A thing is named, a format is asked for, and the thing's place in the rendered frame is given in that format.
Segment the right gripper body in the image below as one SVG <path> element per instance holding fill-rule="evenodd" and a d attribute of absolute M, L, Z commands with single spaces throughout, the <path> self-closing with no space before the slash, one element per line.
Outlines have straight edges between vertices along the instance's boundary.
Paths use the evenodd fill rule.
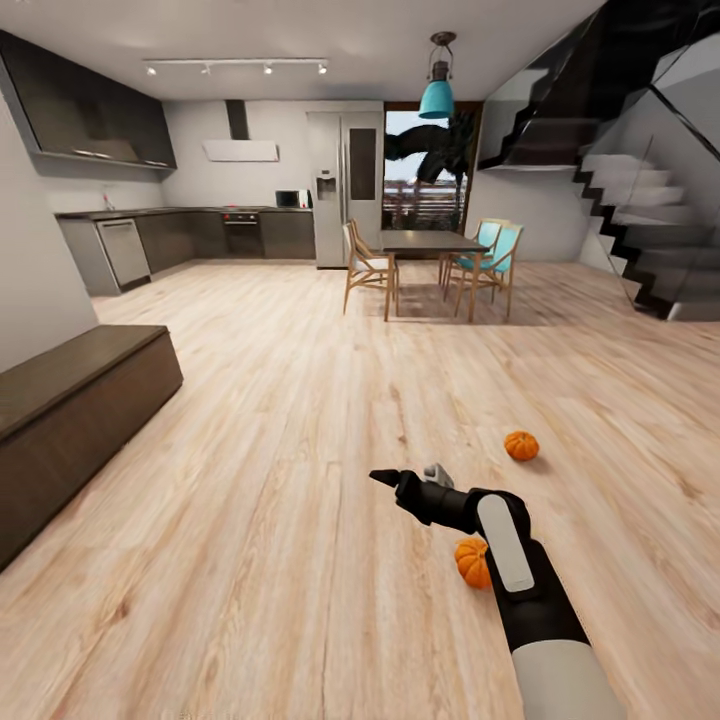
<path fill-rule="evenodd" d="M 425 483 L 414 471 L 404 471 L 395 495 L 400 505 L 424 525 L 438 523 L 447 527 L 441 507 L 449 491 L 448 487 Z"/>

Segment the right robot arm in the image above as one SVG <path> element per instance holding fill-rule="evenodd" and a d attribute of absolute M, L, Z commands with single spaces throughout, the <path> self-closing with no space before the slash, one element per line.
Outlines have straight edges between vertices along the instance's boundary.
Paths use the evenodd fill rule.
<path fill-rule="evenodd" d="M 457 491 L 437 461 L 414 471 L 374 470 L 424 525 L 487 541 L 485 561 L 515 667 L 525 720 L 629 720 L 543 544 L 525 502 L 510 491 Z"/>

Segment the pumpkin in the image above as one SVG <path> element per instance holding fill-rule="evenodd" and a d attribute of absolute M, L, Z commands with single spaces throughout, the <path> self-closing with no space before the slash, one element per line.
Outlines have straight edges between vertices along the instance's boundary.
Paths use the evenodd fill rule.
<path fill-rule="evenodd" d="M 525 461 L 527 459 L 534 459 L 538 454 L 539 445 L 538 441 L 527 432 L 516 431 L 505 443 L 506 452 L 515 459 Z"/>
<path fill-rule="evenodd" d="M 455 551 L 459 573 L 471 587 L 477 587 L 481 591 L 493 590 L 487 561 L 485 561 L 487 548 L 487 541 L 475 537 L 459 543 L 459 548 Z"/>

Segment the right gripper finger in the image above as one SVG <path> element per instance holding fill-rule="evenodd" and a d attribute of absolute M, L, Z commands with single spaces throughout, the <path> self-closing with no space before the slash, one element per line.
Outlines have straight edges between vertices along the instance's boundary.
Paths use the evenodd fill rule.
<path fill-rule="evenodd" d="M 374 470 L 371 471 L 369 477 L 376 479 L 377 481 L 382 481 L 391 487 L 396 487 L 397 485 L 400 485 L 400 478 L 402 478 L 402 474 L 404 474 L 404 471 L 397 471 L 396 469 Z"/>

